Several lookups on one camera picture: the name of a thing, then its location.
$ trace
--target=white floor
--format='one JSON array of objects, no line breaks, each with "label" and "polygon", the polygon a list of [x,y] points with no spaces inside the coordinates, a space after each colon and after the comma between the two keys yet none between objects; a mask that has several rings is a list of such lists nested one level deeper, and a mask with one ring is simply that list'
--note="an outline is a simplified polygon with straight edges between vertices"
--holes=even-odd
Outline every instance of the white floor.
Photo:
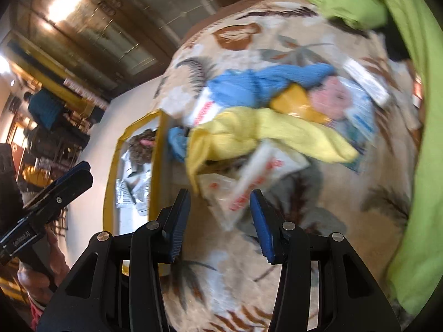
[{"label": "white floor", "polygon": [[126,127],[149,112],[159,82],[160,77],[113,100],[102,121],[92,129],[91,140],[80,160],[91,165],[94,184],[69,206],[66,240],[59,241],[69,266],[80,257],[91,236],[102,230],[103,200],[115,145]]}]

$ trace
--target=silver rivet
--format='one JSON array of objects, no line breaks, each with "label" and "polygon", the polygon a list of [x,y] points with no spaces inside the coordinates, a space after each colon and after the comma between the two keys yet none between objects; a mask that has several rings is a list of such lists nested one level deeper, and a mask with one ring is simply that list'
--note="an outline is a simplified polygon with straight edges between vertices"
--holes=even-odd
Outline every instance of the silver rivet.
[{"label": "silver rivet", "polygon": [[286,231],[292,231],[295,229],[295,225],[292,222],[286,221],[283,222],[283,229]]},{"label": "silver rivet", "polygon": [[101,242],[106,241],[109,238],[108,232],[100,232],[97,236],[97,239]]},{"label": "silver rivet", "polygon": [[148,230],[156,230],[157,228],[159,228],[159,226],[160,224],[157,221],[149,221],[146,225],[146,228]]},{"label": "silver rivet", "polygon": [[334,232],[334,233],[332,234],[332,239],[333,239],[334,241],[341,242],[341,241],[343,241],[345,238],[343,237],[343,235],[342,235],[341,233]]}]

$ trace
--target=floral blanket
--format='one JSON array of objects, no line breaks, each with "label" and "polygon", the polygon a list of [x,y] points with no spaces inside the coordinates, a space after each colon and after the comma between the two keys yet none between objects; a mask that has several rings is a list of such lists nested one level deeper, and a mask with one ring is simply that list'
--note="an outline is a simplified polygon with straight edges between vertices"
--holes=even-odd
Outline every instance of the floral blanket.
[{"label": "floral blanket", "polygon": [[[343,233],[387,293],[384,274],[408,221],[419,127],[406,64],[390,61],[382,36],[329,24],[307,0],[265,0],[219,20],[174,55],[151,106],[187,116],[202,88],[226,69],[259,70],[273,64],[327,62],[339,75],[346,56],[381,76],[392,103],[376,110],[378,134],[362,149],[359,165],[311,160],[265,197],[305,230]],[[176,163],[174,191],[190,188]],[[317,324],[318,276],[312,264],[309,328]],[[261,255],[249,214],[224,232],[205,201],[193,196],[180,258],[162,278],[168,317],[181,331],[265,331],[275,302],[280,266]]]}]

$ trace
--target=yellow packet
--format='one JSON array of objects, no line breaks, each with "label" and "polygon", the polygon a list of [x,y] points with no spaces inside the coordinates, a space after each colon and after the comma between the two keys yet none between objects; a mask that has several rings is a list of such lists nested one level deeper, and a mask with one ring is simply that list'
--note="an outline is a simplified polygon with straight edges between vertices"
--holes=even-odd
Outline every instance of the yellow packet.
[{"label": "yellow packet", "polygon": [[271,100],[269,106],[286,115],[302,118],[315,123],[329,123],[331,119],[326,115],[314,110],[309,102],[306,90],[297,84],[291,84],[281,94]]}]

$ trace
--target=blue cloth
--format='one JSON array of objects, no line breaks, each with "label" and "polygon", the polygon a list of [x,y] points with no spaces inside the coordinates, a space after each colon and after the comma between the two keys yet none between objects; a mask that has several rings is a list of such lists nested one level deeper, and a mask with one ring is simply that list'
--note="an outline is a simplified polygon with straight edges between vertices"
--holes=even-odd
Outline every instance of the blue cloth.
[{"label": "blue cloth", "polygon": [[182,127],[172,127],[168,131],[168,143],[171,146],[174,158],[180,162],[185,162],[188,138],[185,136],[185,129]]},{"label": "blue cloth", "polygon": [[329,64],[317,63],[305,67],[275,65],[260,71],[237,72],[227,70],[208,81],[211,99],[220,106],[265,107],[272,97],[291,82],[304,88],[318,85],[326,76],[335,72]]},{"label": "blue cloth", "polygon": [[28,111],[37,124],[51,131],[63,108],[63,104],[56,96],[42,88],[30,98]]}]

